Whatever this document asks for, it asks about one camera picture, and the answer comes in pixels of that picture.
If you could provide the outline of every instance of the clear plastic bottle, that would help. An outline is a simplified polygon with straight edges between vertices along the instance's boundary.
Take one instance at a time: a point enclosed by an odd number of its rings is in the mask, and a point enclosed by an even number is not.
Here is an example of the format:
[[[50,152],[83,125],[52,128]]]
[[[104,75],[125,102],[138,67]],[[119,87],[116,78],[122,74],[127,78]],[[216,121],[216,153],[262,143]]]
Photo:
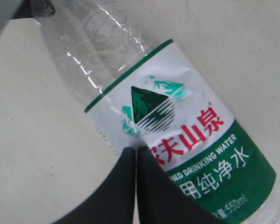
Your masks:
[[[33,10],[42,11],[44,3],[32,2]],[[124,0],[52,3],[56,14],[37,21],[61,76],[84,107],[169,39],[149,12]],[[277,177],[266,201],[242,223],[275,224],[279,216]]]

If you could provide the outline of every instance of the bottled water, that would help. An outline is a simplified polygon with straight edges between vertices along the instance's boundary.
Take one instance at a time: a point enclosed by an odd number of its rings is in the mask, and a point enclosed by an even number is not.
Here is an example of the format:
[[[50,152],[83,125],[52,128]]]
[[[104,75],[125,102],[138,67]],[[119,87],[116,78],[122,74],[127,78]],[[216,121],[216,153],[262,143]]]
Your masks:
[[[68,88],[112,148],[147,144],[184,194],[231,224],[274,224],[280,180],[151,14],[125,0],[53,0],[36,18]],[[52,14],[45,0],[35,12]]]

